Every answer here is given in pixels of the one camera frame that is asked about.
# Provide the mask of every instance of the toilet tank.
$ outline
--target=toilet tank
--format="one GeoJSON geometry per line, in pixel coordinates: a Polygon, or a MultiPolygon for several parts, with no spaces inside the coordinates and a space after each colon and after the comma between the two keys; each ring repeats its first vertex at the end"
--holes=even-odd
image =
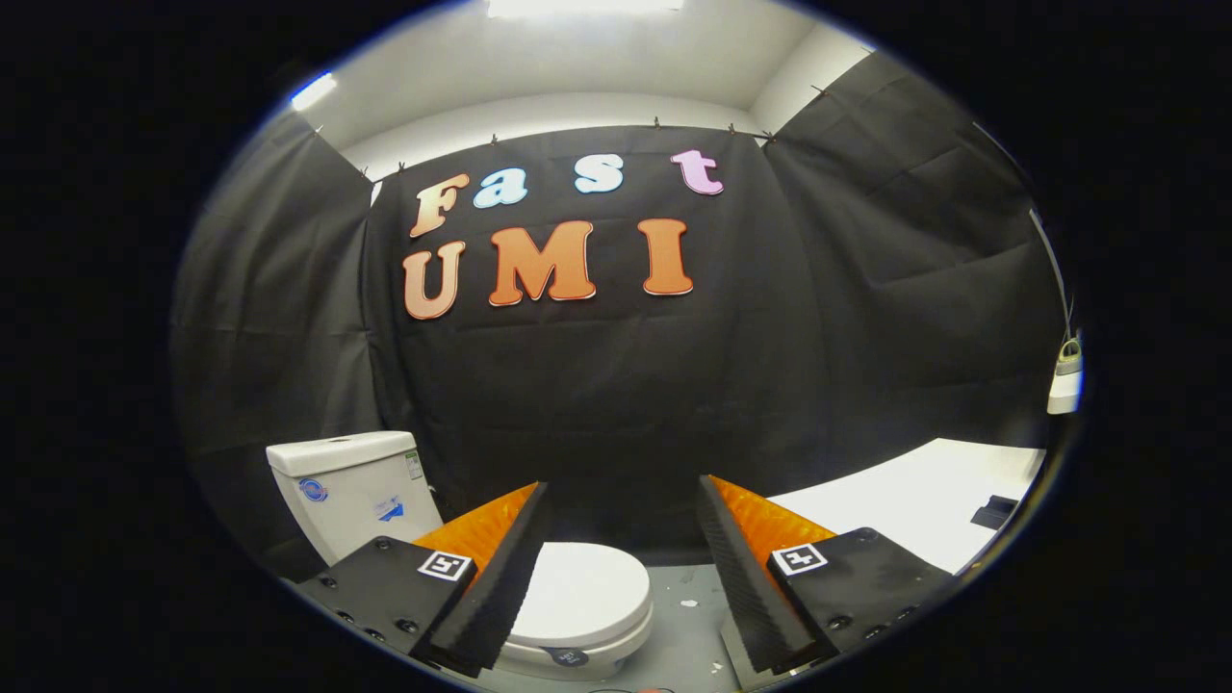
{"type": "Polygon", "coordinates": [[[285,443],[265,454],[291,514],[326,565],[376,536],[409,543],[442,524],[410,433],[285,443]]]}

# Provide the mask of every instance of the pink letter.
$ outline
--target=pink letter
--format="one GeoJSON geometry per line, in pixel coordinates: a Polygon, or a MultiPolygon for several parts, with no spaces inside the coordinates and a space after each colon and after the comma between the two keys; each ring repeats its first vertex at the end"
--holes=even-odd
{"type": "Polygon", "coordinates": [[[712,169],[717,165],[715,159],[707,159],[701,155],[701,152],[690,149],[671,157],[671,163],[680,164],[680,173],[685,176],[685,185],[694,192],[718,195],[723,191],[722,182],[710,180],[706,176],[706,169],[712,169]]]}

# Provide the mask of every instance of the orange letter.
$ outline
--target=orange letter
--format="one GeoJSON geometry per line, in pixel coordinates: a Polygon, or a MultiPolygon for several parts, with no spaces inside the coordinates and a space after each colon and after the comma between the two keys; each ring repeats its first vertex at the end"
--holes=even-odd
{"type": "Polygon", "coordinates": [[[445,217],[440,212],[452,210],[453,202],[458,200],[458,194],[453,189],[466,187],[469,182],[471,176],[458,174],[445,182],[437,182],[431,187],[420,190],[419,195],[415,195],[419,199],[419,221],[415,222],[415,226],[410,227],[410,237],[415,238],[429,231],[441,228],[441,224],[445,223],[445,217]]]}
{"type": "Polygon", "coordinates": [[[441,268],[441,292],[436,298],[424,295],[424,274],[428,269],[428,260],[432,259],[430,250],[415,253],[402,261],[407,270],[405,301],[407,312],[410,317],[420,321],[439,318],[450,312],[453,300],[458,297],[458,255],[466,250],[466,243],[455,240],[441,245],[436,254],[445,265],[441,268]]]}
{"type": "Polygon", "coordinates": [[[676,219],[646,219],[637,224],[650,248],[650,277],[642,289],[654,296],[679,296],[692,291],[680,256],[680,234],[686,228],[676,219]]]}
{"type": "Polygon", "coordinates": [[[538,301],[547,280],[556,280],[547,295],[557,301],[578,301],[595,295],[586,276],[586,237],[595,227],[586,222],[564,222],[556,227],[543,252],[535,247],[525,228],[506,228],[492,234],[496,247],[496,290],[488,297],[493,306],[514,306],[522,300],[517,279],[538,301]]]}

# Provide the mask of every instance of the blue letter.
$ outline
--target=blue letter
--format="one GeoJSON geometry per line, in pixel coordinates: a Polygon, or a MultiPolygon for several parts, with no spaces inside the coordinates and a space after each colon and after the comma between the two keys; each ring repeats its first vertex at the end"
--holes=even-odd
{"type": "Polygon", "coordinates": [[[480,210],[496,205],[514,205],[526,197],[526,171],[522,169],[499,170],[479,184],[483,190],[474,196],[474,206],[480,210]]]}
{"type": "Polygon", "coordinates": [[[625,162],[616,154],[590,154],[578,159],[573,166],[574,173],[580,175],[574,185],[582,192],[611,192],[625,181],[625,174],[620,173],[625,162]]]}

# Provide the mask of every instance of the toilet lid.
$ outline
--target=toilet lid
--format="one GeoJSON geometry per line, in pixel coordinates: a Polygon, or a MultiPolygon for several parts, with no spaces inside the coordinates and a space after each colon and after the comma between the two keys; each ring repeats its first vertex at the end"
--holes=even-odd
{"type": "Polygon", "coordinates": [[[650,608],[650,576],[625,551],[545,543],[509,642],[582,647],[623,634],[650,608]]]}

